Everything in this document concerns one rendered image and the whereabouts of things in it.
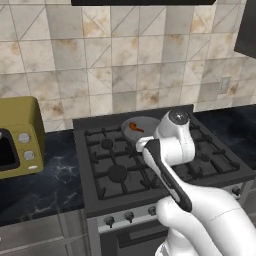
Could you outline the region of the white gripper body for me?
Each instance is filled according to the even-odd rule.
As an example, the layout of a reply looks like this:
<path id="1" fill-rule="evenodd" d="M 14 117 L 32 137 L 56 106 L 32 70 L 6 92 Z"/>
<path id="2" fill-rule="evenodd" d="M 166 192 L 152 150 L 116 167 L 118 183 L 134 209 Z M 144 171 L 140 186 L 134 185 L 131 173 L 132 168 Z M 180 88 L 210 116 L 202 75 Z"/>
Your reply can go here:
<path id="1" fill-rule="evenodd" d="M 147 144 L 148 141 L 153 140 L 153 136 L 148 136 L 148 137 L 142 137 L 136 142 L 136 151 L 141 153 L 143 151 L 143 148 Z"/>

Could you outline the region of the brown chicken drumstick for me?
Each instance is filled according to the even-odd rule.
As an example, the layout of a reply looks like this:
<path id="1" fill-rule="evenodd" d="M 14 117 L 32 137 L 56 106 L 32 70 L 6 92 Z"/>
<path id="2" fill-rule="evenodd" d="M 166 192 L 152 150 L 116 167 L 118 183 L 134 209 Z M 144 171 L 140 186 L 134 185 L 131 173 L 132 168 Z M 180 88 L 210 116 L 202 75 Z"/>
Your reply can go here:
<path id="1" fill-rule="evenodd" d="M 138 131 L 138 132 L 144 133 L 144 130 L 141 129 L 141 128 L 138 128 L 135 122 L 130 122 L 130 123 L 129 123 L 129 128 L 130 128 L 132 131 Z"/>

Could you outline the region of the grey frying pan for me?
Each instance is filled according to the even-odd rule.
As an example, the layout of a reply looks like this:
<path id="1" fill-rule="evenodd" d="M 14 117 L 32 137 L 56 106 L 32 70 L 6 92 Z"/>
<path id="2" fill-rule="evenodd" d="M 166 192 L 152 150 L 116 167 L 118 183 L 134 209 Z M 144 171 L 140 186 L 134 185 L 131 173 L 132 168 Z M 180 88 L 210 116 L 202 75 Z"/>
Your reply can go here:
<path id="1" fill-rule="evenodd" d="M 144 130 L 144 133 L 138 132 L 138 131 L 132 131 L 129 128 L 129 123 L 135 122 L 138 128 L 141 128 Z M 147 116 L 137 116 L 127 119 L 123 122 L 121 125 L 121 130 L 124 135 L 124 137 L 130 141 L 133 145 L 136 144 L 136 142 L 142 138 L 142 137 L 148 137 L 152 136 L 159 125 L 160 121 L 153 117 L 147 117 Z"/>

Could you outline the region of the black gas hob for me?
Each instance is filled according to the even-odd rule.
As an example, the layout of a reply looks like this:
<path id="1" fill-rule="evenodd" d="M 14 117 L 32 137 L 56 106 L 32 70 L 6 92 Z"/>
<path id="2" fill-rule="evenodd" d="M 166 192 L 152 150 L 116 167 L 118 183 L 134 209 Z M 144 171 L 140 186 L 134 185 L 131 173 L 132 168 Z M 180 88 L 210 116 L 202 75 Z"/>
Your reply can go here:
<path id="1" fill-rule="evenodd" d="M 256 174 L 193 114 L 193 107 L 181 108 L 190 117 L 190 131 L 196 146 L 195 159 L 174 171 L 185 182 L 199 186 L 241 188 Z M 73 121 L 85 211 L 89 218 L 115 215 L 121 211 L 148 208 L 168 195 L 157 175 L 128 141 L 121 125 L 137 116 L 160 119 L 165 108 L 89 117 Z"/>

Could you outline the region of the dark oven door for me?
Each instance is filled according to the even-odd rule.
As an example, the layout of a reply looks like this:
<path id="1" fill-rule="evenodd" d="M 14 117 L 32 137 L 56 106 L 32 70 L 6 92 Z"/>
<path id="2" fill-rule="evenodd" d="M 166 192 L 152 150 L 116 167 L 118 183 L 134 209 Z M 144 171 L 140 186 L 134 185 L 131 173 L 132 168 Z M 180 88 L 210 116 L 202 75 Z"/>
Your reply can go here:
<path id="1" fill-rule="evenodd" d="M 168 229 L 158 220 L 100 235 L 102 256 L 155 256 Z"/>

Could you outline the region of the olive toaster oven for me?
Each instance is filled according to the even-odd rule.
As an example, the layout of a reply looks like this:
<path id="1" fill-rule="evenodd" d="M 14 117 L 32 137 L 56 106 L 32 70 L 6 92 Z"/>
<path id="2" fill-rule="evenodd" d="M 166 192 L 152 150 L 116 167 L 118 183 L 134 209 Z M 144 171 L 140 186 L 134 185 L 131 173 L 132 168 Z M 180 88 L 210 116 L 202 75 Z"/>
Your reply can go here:
<path id="1" fill-rule="evenodd" d="M 18 168 L 0 172 L 0 179 L 40 172 L 44 167 L 45 130 L 37 99 L 33 96 L 1 98 L 0 128 L 11 133 L 20 160 Z M 21 133 L 29 134 L 28 143 L 18 140 Z M 25 151 L 33 151 L 34 159 L 26 161 Z"/>

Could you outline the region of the toaster oven glass door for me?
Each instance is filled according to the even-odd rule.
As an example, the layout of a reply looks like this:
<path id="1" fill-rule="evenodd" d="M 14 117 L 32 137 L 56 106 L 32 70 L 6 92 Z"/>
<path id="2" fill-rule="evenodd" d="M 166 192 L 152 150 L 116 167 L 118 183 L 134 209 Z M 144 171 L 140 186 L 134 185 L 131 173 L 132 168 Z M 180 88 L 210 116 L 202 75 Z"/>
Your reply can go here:
<path id="1" fill-rule="evenodd" d="M 0 128 L 0 172 L 14 170 L 19 166 L 20 160 L 11 133 Z"/>

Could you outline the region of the grey base cupboard front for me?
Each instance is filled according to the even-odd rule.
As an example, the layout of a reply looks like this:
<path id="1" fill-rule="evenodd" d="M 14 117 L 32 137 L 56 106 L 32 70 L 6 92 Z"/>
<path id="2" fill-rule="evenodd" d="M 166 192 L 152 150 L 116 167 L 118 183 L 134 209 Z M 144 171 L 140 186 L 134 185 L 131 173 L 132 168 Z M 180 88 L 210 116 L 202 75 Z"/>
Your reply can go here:
<path id="1" fill-rule="evenodd" d="M 0 256 L 90 256 L 84 210 L 0 227 Z"/>

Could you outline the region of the black range hood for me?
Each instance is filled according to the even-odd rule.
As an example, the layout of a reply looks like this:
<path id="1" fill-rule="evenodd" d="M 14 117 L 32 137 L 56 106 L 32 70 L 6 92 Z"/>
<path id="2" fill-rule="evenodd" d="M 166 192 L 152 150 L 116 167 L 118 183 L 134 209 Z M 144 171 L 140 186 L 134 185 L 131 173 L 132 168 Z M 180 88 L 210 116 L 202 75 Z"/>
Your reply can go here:
<path id="1" fill-rule="evenodd" d="M 213 5 L 216 0 L 71 0 L 72 6 L 196 6 Z"/>

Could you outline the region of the grey wall socket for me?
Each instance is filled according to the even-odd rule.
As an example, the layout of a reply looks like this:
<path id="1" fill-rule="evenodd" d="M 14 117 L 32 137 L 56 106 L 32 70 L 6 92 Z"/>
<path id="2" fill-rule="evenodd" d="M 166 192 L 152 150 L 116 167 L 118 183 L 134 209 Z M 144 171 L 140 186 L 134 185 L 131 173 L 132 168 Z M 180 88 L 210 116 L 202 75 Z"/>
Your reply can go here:
<path id="1" fill-rule="evenodd" d="M 220 93 L 226 94 L 230 85 L 230 77 L 222 77 L 220 80 Z"/>

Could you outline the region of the dark wall cupboard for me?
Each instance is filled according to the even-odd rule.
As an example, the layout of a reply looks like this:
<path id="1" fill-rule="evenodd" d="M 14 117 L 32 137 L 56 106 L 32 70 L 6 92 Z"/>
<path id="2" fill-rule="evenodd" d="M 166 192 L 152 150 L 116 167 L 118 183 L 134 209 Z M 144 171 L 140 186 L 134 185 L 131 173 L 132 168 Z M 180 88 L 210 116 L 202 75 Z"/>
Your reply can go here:
<path id="1" fill-rule="evenodd" d="M 234 51 L 256 59 L 256 0 L 247 0 Z"/>

